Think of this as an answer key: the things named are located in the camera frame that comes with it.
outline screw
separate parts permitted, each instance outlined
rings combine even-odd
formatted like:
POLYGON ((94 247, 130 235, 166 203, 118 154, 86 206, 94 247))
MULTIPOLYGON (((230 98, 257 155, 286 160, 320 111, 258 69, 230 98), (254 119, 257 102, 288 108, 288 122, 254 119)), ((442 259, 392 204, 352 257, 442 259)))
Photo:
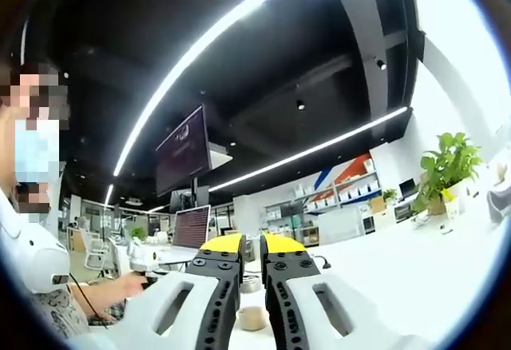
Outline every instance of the screw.
POLYGON ((229 264, 228 262, 222 262, 221 264, 218 265, 219 268, 221 268, 222 270, 229 270, 230 268, 232 268, 232 265, 229 264))
POLYGON ((300 262, 300 266, 302 266, 303 268, 310 268, 312 266, 312 261, 311 260, 303 260, 300 262))
POLYGON ((277 262, 276 264, 273 265, 274 268, 276 268, 277 270, 285 270, 287 268, 287 265, 284 264, 283 262, 277 262))
POLYGON ((196 258, 195 260, 193 260, 192 262, 195 266, 204 266, 206 264, 206 261, 203 260, 202 258, 196 258))

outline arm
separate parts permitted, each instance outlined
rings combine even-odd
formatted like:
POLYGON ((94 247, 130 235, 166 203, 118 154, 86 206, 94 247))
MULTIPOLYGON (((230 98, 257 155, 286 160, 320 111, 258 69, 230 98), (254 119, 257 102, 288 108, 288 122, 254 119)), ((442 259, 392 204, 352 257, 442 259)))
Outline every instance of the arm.
MULTIPOLYGON (((128 297, 139 294, 143 291, 142 284, 146 282, 147 280, 144 276, 138 276, 136 273, 132 272, 116 280, 106 281, 102 284, 81 286, 81 290, 96 312, 101 317, 108 318, 108 315, 104 314, 105 309, 122 302, 128 297)), ((94 315, 94 311, 90 308, 78 287, 76 285, 70 285, 69 288, 83 312, 87 316, 94 315)))

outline blue surgical mask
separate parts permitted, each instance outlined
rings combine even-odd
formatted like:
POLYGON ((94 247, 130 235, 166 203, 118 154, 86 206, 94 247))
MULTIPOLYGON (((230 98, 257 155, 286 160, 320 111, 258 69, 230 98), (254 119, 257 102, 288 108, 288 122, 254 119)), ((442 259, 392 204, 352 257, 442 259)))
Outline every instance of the blue surgical mask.
POLYGON ((26 121, 15 124, 15 170, 18 182, 54 183, 59 178, 59 120, 37 120, 35 130, 26 121))

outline black ceiling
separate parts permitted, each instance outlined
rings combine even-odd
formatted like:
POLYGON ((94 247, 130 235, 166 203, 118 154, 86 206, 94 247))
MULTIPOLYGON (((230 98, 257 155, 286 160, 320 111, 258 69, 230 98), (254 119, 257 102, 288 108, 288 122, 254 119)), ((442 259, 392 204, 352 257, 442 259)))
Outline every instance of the black ceiling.
MULTIPOLYGON (((184 72, 149 118, 121 175, 113 177, 126 139, 162 78, 241 1, 41 0, 36 5, 26 57, 50 58, 69 74, 64 193, 103 201, 108 185, 115 184, 112 203, 139 197, 143 209, 162 205, 166 200, 154 195, 154 149, 201 103, 210 140, 228 147, 234 159, 202 176, 200 185, 218 185, 410 104, 418 36, 413 0, 270 0, 184 72), (376 20, 378 26, 364 29, 376 20), (384 60, 387 70, 378 70, 374 58, 384 60), (305 103, 304 111, 296 109, 297 100, 305 103), (231 141, 236 147, 229 147, 231 141)), ((409 117, 214 192, 212 202, 355 157, 401 137, 409 117)))

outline green plant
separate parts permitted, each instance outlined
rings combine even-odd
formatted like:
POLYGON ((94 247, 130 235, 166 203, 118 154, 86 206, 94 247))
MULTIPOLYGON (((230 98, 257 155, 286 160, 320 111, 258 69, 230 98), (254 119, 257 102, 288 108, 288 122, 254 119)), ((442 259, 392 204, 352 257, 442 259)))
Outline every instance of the green plant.
POLYGON ((438 151, 428 150, 421 159, 421 167, 426 171, 419 187, 414 209, 425 210, 434 199, 466 178, 477 176, 476 166, 482 163, 477 155, 479 148, 469 143, 464 133, 443 133, 438 136, 438 151))
POLYGON ((387 189, 383 192, 383 200, 387 202, 387 200, 395 200, 398 196, 398 191, 396 189, 387 189))
POLYGON ((145 240, 145 230, 143 228, 133 228, 129 232, 131 238, 137 237, 139 240, 145 240))

